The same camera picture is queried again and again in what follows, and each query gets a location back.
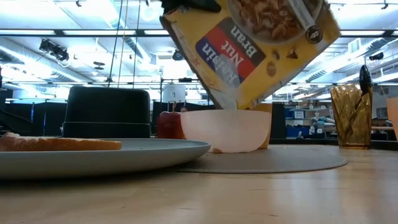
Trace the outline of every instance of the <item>wooden table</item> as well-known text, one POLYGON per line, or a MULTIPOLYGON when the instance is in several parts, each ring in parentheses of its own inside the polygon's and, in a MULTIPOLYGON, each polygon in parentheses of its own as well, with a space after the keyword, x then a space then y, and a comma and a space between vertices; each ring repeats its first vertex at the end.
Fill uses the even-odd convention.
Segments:
POLYGON ((398 152, 319 149, 349 164, 297 174, 2 181, 0 223, 397 223, 398 152))

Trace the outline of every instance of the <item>toast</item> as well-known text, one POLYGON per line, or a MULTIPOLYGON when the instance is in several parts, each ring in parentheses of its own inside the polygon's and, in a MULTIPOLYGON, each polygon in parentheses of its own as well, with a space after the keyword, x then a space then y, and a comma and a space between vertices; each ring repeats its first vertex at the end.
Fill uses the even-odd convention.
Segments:
POLYGON ((24 137, 6 133, 0 138, 0 151, 38 152, 38 151, 104 151, 120 150, 119 141, 99 139, 75 139, 52 137, 24 137))

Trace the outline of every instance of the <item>apple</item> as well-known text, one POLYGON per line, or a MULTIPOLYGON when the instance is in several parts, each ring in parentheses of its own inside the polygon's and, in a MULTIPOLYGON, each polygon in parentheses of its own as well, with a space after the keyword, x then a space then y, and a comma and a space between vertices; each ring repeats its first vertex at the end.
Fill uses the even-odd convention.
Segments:
POLYGON ((175 106, 173 104, 172 112, 163 111, 157 118, 157 137, 164 139, 185 139, 184 133, 181 127, 181 116, 180 113, 175 112, 175 106))

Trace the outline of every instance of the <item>gray plate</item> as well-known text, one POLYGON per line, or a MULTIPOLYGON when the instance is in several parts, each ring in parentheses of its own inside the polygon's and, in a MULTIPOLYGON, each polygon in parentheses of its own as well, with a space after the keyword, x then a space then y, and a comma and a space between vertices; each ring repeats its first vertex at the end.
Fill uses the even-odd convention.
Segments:
POLYGON ((0 179, 108 175, 160 169, 204 155, 205 142, 173 139, 109 139, 120 151, 0 152, 0 179))

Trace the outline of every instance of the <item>gray placemat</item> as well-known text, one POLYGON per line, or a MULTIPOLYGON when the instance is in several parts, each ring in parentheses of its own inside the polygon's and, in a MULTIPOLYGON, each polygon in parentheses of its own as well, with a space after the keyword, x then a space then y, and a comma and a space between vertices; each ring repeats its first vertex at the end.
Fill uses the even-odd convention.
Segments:
POLYGON ((195 161, 173 167, 172 170, 199 173, 266 174, 331 169, 346 164, 346 159, 313 146, 308 149, 294 146, 270 146, 269 149, 259 149, 249 153, 207 153, 195 161))

